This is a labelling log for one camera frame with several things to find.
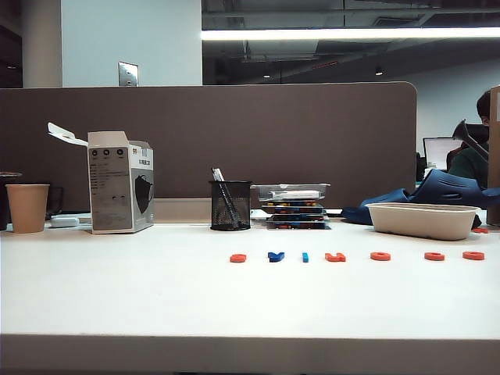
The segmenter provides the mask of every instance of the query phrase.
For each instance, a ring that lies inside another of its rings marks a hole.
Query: computer monitor
[[[423,139],[423,151],[427,166],[436,166],[439,170],[446,170],[446,155],[460,147],[462,141],[451,137],[429,137]]]

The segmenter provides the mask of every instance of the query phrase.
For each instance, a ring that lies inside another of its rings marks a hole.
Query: fluorescent light
[[[323,39],[500,38],[500,27],[400,29],[204,30],[203,41],[301,41]]]

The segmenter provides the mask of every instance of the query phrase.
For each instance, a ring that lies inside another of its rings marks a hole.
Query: open box flap
[[[78,139],[75,137],[75,134],[71,133],[70,131],[66,129],[62,129],[61,127],[58,127],[54,123],[47,123],[47,129],[48,133],[52,135],[53,137],[56,137],[60,139],[61,141],[65,141],[66,143],[70,143],[72,145],[79,145],[79,146],[88,146],[88,142],[82,141],[81,139]]]

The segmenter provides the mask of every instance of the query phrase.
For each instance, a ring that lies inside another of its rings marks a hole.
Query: mesh pen holder
[[[213,230],[250,228],[251,181],[210,181],[212,185]]]

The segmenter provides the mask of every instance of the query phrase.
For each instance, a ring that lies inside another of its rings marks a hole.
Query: blue slipper
[[[361,202],[359,207],[345,207],[342,209],[341,216],[356,224],[373,225],[370,211],[366,205],[368,203],[380,202],[401,202],[407,203],[408,193],[404,189],[393,190],[390,193],[379,195],[375,198],[368,198]]]
[[[422,184],[409,196],[411,203],[431,205],[473,205],[486,209],[500,203],[500,187],[481,190],[473,178],[431,170]]]
[[[378,202],[411,202],[432,205],[473,205],[486,209],[500,204],[500,187],[481,190],[473,178],[447,174],[441,170],[431,170],[422,184],[409,195],[404,189],[365,199],[359,207],[342,209],[341,216],[357,224],[373,225],[366,204]]]

